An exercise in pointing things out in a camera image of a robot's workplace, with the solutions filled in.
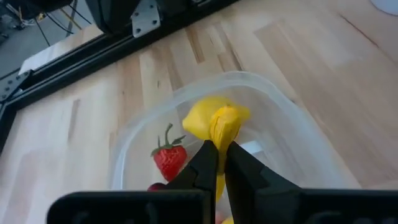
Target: yellow fruit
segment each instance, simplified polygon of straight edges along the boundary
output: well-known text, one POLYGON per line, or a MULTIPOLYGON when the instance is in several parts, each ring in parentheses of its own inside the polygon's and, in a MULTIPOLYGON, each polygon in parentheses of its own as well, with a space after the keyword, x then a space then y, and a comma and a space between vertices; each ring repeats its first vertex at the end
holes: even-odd
POLYGON ((182 121, 182 126, 186 131, 199 139, 212 140, 219 152, 216 202, 220 199, 225 187, 226 152, 238 135, 241 125, 249 117, 249 109, 222 96, 208 96, 195 103, 182 121))
POLYGON ((229 217, 226 220, 224 220, 222 224, 234 224, 234 219, 232 217, 229 217))

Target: wooden table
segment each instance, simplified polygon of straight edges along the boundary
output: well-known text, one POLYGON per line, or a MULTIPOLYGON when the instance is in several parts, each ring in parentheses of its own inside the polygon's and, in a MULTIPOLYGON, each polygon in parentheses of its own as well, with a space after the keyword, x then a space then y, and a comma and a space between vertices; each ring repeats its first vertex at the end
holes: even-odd
MULTIPOLYGON (((28 59, 21 72, 100 33, 89 27, 28 59)), ((127 121, 182 86, 230 70, 266 77, 308 111, 347 187, 396 189, 396 40, 398 18, 368 0, 237 2, 20 110, 0 158, 0 220, 43 223, 57 197, 108 189, 112 148, 127 121)))

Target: clear plastic bin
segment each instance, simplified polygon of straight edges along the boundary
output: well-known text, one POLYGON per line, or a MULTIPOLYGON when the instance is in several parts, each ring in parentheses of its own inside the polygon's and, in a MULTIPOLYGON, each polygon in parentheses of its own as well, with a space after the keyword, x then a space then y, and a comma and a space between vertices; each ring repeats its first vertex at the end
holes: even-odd
MULTIPOLYGON (((169 139, 186 134, 183 146, 192 157, 203 141, 182 128, 192 105, 206 95, 225 96, 251 110, 236 142, 266 166, 301 187, 343 188, 346 179, 328 141, 315 122, 271 82, 248 72, 228 72, 187 85, 174 97, 130 122, 114 150, 114 190, 146 190, 166 183, 150 156, 169 123, 169 139)), ((230 213, 226 189, 217 207, 230 213)))

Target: floor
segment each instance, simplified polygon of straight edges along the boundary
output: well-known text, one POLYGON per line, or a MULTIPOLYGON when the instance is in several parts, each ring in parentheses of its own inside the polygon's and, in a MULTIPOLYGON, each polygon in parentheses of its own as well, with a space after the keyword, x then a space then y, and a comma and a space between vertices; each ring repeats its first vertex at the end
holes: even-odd
MULTIPOLYGON (((76 0, 72 3, 72 6, 75 6, 77 11, 86 19, 93 22, 93 18, 85 0, 76 0)), ((78 14, 73 13, 70 7, 64 7, 64 10, 74 18, 79 26, 87 27, 89 25, 89 23, 78 14)), ((65 28, 70 28, 72 32, 78 31, 78 28, 73 26, 72 23, 70 24, 70 21, 61 11, 58 10, 51 14, 59 21, 58 23, 61 23, 65 28)), ((63 40, 69 35, 66 31, 55 25, 49 18, 40 21, 40 26, 50 45, 63 40)), ((25 59, 48 47, 37 26, 28 26, 20 31, 7 29, 5 32, 8 33, 10 37, 0 44, 0 77, 19 68, 25 59)))

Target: red fruit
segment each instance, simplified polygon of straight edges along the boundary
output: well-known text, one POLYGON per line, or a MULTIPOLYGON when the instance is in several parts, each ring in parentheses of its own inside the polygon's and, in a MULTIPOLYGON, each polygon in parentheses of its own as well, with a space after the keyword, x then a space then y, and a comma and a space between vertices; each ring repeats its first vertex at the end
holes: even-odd
POLYGON ((157 190, 163 190, 165 188, 166 188, 166 185, 163 183, 154 183, 148 187, 147 191, 157 191, 157 190))
POLYGON ((177 138, 171 144, 167 139, 167 135, 172 126, 172 124, 169 124, 166 129, 165 145, 160 146, 160 138, 157 137, 158 148, 155 149, 151 154, 151 156, 154 157, 157 168, 159 168, 163 177, 169 182, 178 175, 180 169, 185 163, 185 160, 187 159, 186 150, 184 147, 179 145, 185 136, 177 138))

